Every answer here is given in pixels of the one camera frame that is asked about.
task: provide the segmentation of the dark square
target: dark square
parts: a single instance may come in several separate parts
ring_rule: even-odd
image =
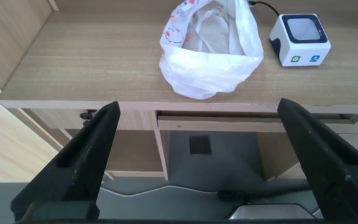
[[[317,31],[320,34],[320,39],[317,40],[298,40],[292,35],[290,26],[288,25],[288,20],[290,19],[311,19],[314,22],[314,25],[317,28]],[[320,21],[315,15],[312,14],[299,14],[299,15],[284,15],[282,16],[282,21],[284,23],[285,29],[287,30],[288,37],[290,41],[294,44],[314,44],[314,43],[326,43],[328,41],[327,35],[325,34]]]
[[[190,136],[190,154],[212,154],[211,140],[208,135]]]

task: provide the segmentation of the green icon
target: green icon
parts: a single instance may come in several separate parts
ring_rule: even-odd
[[[291,62],[299,62],[299,60],[301,60],[300,56],[294,56],[292,57]]]

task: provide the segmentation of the desk drawer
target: desk drawer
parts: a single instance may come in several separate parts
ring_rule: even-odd
[[[87,110],[32,109],[50,128],[81,129],[85,121],[80,114]],[[153,130],[154,111],[121,110],[118,130]]]
[[[316,114],[337,133],[358,133],[358,114]],[[159,112],[158,128],[167,131],[239,131],[284,133],[274,113]]]

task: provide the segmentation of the desk surface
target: desk surface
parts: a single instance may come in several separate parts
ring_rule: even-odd
[[[276,17],[263,5],[254,7],[264,61],[233,93],[203,101],[174,93],[158,67],[160,35],[180,1],[75,2],[58,1],[61,11],[50,16],[3,89],[3,105],[97,108],[92,102],[117,100],[128,108],[140,103],[156,110],[175,110],[172,103],[182,103],[196,110],[235,111],[247,105],[250,111],[274,111],[285,97],[306,106],[337,106],[333,113],[358,113],[358,2],[268,1],[281,13],[314,12],[321,19],[332,49],[322,66],[301,68],[281,67],[268,42]]]

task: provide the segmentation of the metal part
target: metal part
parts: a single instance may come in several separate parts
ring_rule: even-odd
[[[55,204],[56,214],[40,212],[52,209],[47,202],[78,202],[77,207],[69,207],[70,214],[85,220],[97,220],[99,210],[95,205],[101,181],[108,161],[112,141],[116,133],[120,109],[118,102],[104,106],[45,167],[13,199],[11,210],[15,221],[21,220],[32,205],[30,212],[41,213],[41,217],[26,213],[26,218],[56,219],[60,216]],[[60,218],[67,215],[60,213]]]
[[[278,115],[326,220],[358,219],[358,150],[298,103]]]
[[[229,218],[230,220],[292,220],[314,219],[305,208],[298,204],[243,205]]]

